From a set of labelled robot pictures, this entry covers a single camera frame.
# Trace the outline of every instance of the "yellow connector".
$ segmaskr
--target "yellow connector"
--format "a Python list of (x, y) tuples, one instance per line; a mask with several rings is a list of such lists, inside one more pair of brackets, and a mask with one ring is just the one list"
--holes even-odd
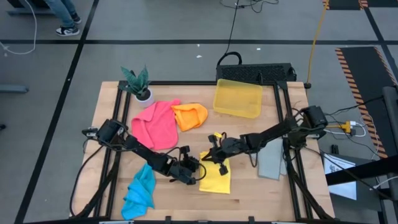
[(329, 125), (327, 128), (341, 128), (345, 133), (351, 134), (351, 122), (346, 121), (345, 124), (341, 125)]
[(222, 135), (222, 134), (220, 134), (220, 133), (217, 133), (217, 132), (215, 132), (215, 133), (214, 133), (214, 135), (215, 135), (216, 137), (218, 137), (218, 138), (222, 138), (222, 137), (223, 137), (223, 135)]

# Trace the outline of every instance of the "black cable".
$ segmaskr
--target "black cable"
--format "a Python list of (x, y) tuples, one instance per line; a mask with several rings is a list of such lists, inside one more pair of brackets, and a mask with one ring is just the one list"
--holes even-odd
[(87, 138), (85, 141), (83, 141), (83, 145), (82, 145), (83, 153), (86, 153), (86, 145), (87, 145), (88, 140), (90, 140), (90, 139)]
[(75, 213), (73, 212), (73, 209), (72, 209), (72, 203), (73, 203), (73, 196), (75, 195), (76, 186), (77, 186), (77, 183), (78, 183), (78, 180), (80, 177), (80, 173), (83, 170), (84, 166), (86, 166), (87, 162), (90, 161), (90, 159), (92, 159), (102, 149), (102, 147), (103, 146), (100, 146), (89, 158), (86, 159), (86, 161), (83, 163), (83, 165), (81, 165), (79, 172), (77, 173), (77, 176), (75, 179), (75, 184), (73, 185), (72, 194), (70, 196), (70, 201), (69, 201), (69, 211), (72, 216), (75, 216)]
[(328, 123), (340, 123), (340, 124), (345, 124), (345, 122), (342, 122), (342, 121), (328, 121)]
[(180, 149), (179, 147), (174, 147), (174, 148), (172, 148), (169, 152), (166, 152), (166, 153), (163, 154), (163, 155), (166, 156), (166, 155), (168, 155), (170, 152), (172, 152), (172, 151), (174, 151), (174, 150), (176, 150), (176, 149), (179, 149), (179, 150), (181, 151), (181, 149)]
[[(260, 11), (257, 12), (256, 10), (254, 10), (253, 6), (254, 6), (255, 4), (259, 3), (259, 2), (261, 2), (261, 9), (260, 9)], [(231, 8), (231, 9), (235, 9), (235, 7), (233, 7), (233, 6), (225, 5), (225, 4), (223, 3), (223, 0), (220, 0), (219, 3), (220, 3), (222, 6), (224, 6), (224, 7), (228, 7), (228, 8)], [(262, 11), (262, 5), (263, 5), (264, 3), (268, 3), (268, 4), (278, 4), (278, 3), (279, 3), (279, 0), (275, 0), (274, 2), (269, 2), (269, 1), (265, 1), (265, 0), (252, 0), (252, 1), (250, 2), (250, 4), (248, 4), (248, 5), (243, 5), (243, 4), (242, 4), (242, 5), (237, 5), (237, 7), (238, 7), (238, 9), (244, 9), (245, 7), (251, 6), (251, 9), (252, 9), (254, 12), (260, 13), (260, 12)]]
[[(261, 2), (260, 11), (256, 11), (256, 10), (254, 10), (253, 5), (255, 5), (256, 3), (259, 3), (259, 2)], [(275, 2), (269, 2), (269, 1), (265, 1), (265, 0), (250, 0), (251, 10), (253, 10), (253, 12), (255, 12), (255, 13), (261, 13), (262, 5), (264, 5), (265, 2), (268, 3), (268, 4), (278, 4), (279, 0), (276, 0)]]
[(236, 11), (238, 11), (238, 4), (239, 4), (239, 0), (236, 1), (235, 14), (234, 14), (234, 19), (232, 21), (231, 33), (229, 34), (228, 46), (226, 48), (224, 55), (228, 53), (229, 45), (231, 44), (232, 32), (234, 31), (234, 26), (235, 26)]
[[(316, 150), (310, 149), (310, 148), (308, 148), (308, 147), (305, 147), (305, 148), (308, 149), (308, 150), (310, 150), (310, 151), (313, 151), (313, 152), (317, 153), (319, 156), (322, 157), (322, 155), (321, 155), (319, 152), (317, 152)], [(391, 200), (392, 202), (397, 202), (396, 200), (394, 200), (393, 198), (389, 197), (388, 195), (386, 195), (386, 194), (380, 192), (377, 188), (374, 188), (373, 186), (369, 185), (369, 184), (366, 183), (365, 181), (361, 180), (359, 177), (357, 177), (356, 175), (354, 175), (354, 174), (353, 174), (352, 172), (350, 172), (349, 170), (342, 168), (340, 165), (338, 165), (337, 163), (333, 162), (331, 159), (329, 159), (329, 158), (327, 158), (327, 157), (325, 157), (325, 156), (323, 156), (323, 158), (329, 160), (329, 162), (331, 162), (332, 164), (336, 165), (336, 166), (339, 167), (341, 170), (345, 171), (348, 175), (350, 175), (350, 176), (351, 176), (352, 178), (354, 178), (355, 180), (357, 180), (357, 181), (361, 182), (362, 184), (368, 186), (370, 189), (373, 189), (373, 191), (374, 191), (375, 193), (377, 193), (379, 196), (382, 196), (382, 197), (385, 198), (385, 199)]]
[(357, 107), (359, 107), (359, 106), (361, 106), (361, 105), (365, 105), (366, 103), (370, 103), (370, 102), (372, 102), (372, 101), (380, 100), (380, 99), (383, 99), (383, 96), (378, 96), (378, 97), (376, 97), (376, 98), (372, 98), (372, 99), (370, 99), (370, 100), (366, 100), (365, 102), (360, 103), (360, 104), (357, 104), (357, 105), (354, 105), (354, 106), (350, 106), (350, 107), (347, 107), (347, 108), (338, 109), (338, 110), (336, 110), (336, 111), (333, 112), (333, 113), (325, 114), (325, 115), (338, 115), (338, 114), (340, 114), (340, 113), (347, 112), (347, 111), (349, 111), (349, 110), (351, 110), (351, 109), (357, 108)]
[(345, 138), (345, 137), (347, 137), (347, 136), (345, 136), (345, 135), (343, 136), (342, 134), (339, 134), (339, 136), (342, 136), (342, 138), (338, 138), (338, 137), (337, 137), (337, 134), (335, 134), (335, 133), (330, 133), (330, 134), (331, 134), (331, 135), (333, 136), (333, 138), (336, 139), (336, 140), (346, 140), (346, 139), (347, 139), (347, 138)]
[(250, 160), (251, 166), (256, 167), (257, 163), (259, 161), (259, 152), (256, 152), (256, 162), (255, 163), (253, 163), (253, 159), (251, 157), (251, 154), (249, 154), (249, 160)]
[[(297, 154), (299, 153), (299, 151), (301, 150), (301, 148), (302, 148), (302, 147), (296, 147), (296, 148), (291, 149), (291, 150), (294, 150), (294, 151), (295, 151), (294, 157), (290, 158), (290, 161), (291, 161), (291, 162), (296, 158), (296, 156), (297, 156)], [(284, 159), (284, 161), (287, 162), (285, 153), (282, 153), (282, 158)]]
[[(330, 115), (330, 114), (326, 114), (326, 115), (329, 116), (329, 117), (331, 117), (331, 118), (333, 118), (333, 119), (337, 122), (337, 120), (336, 120), (336, 118), (335, 118), (334, 116), (332, 116), (332, 115)], [(360, 146), (365, 146), (365, 147), (368, 148), (374, 155), (376, 155), (377, 157), (379, 157), (379, 155), (378, 155), (377, 153), (375, 153), (369, 146), (352, 140), (352, 139), (350, 138), (351, 136), (349, 136), (347, 133), (345, 133), (345, 136), (347, 136), (347, 138), (348, 138), (350, 141), (352, 141), (353, 143), (359, 144)]]
[(225, 132), (221, 133), (221, 138), (218, 140), (218, 143), (219, 143), (220, 147), (223, 145), (221, 140), (224, 140), (224, 139), (226, 139), (226, 133)]
[[(87, 139), (87, 141), (89, 141), (89, 140), (92, 140), (92, 141), (98, 142), (98, 144), (101, 144), (97, 139), (92, 139), (92, 138)], [(107, 149), (110, 149), (115, 152), (131, 152), (132, 151), (132, 149), (114, 149), (113, 147), (125, 147), (125, 146), (122, 144), (113, 144), (112, 147), (107, 147)]]
[(194, 163), (199, 164), (199, 166), (201, 166), (203, 168), (203, 170), (205, 171), (205, 173), (203, 174), (202, 177), (200, 177), (199, 179), (195, 179), (195, 180), (196, 181), (203, 180), (206, 177), (206, 175), (207, 175), (206, 167), (203, 164), (201, 164), (200, 162), (194, 162)]

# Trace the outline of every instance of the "gray cloth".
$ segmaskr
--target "gray cloth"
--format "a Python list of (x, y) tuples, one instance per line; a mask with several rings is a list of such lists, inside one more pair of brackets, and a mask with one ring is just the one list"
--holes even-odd
[(259, 177), (279, 180), (282, 139), (275, 139), (262, 148), (258, 154)]

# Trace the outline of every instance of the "yellow cloth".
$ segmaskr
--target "yellow cloth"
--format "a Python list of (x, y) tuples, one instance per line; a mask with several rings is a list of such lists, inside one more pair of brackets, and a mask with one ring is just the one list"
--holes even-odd
[(197, 128), (207, 118), (207, 109), (199, 103), (173, 105), (172, 110), (175, 113), (175, 120), (181, 131)]
[[(231, 193), (231, 168), (229, 166), (229, 159), (224, 161), (224, 165), (228, 169), (228, 173), (225, 175), (220, 174), (220, 165), (215, 164), (211, 161), (202, 161), (201, 159), (205, 157), (208, 152), (200, 153), (200, 163), (206, 167), (206, 177), (199, 181), (199, 190), (204, 192)], [(200, 166), (200, 176), (203, 177), (205, 170)]]

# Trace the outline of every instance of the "person's leg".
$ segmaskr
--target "person's leg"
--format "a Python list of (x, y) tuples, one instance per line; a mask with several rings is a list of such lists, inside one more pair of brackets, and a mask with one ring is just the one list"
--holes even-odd
[(72, 17), (73, 21), (76, 24), (80, 24), (81, 19), (78, 16), (76, 9), (75, 9), (75, 5), (72, 3), (72, 1), (71, 0), (61, 0), (61, 1), (65, 5), (65, 7), (68, 9), (68, 12), (69, 12), (70, 16)]
[(68, 9), (61, 0), (44, 0), (51, 8), (54, 14), (61, 19), (63, 27), (74, 27), (75, 23), (70, 17)]
[(71, 0), (61, 0), (61, 2), (68, 9), (69, 15), (75, 15), (76, 14), (75, 5), (72, 3)]

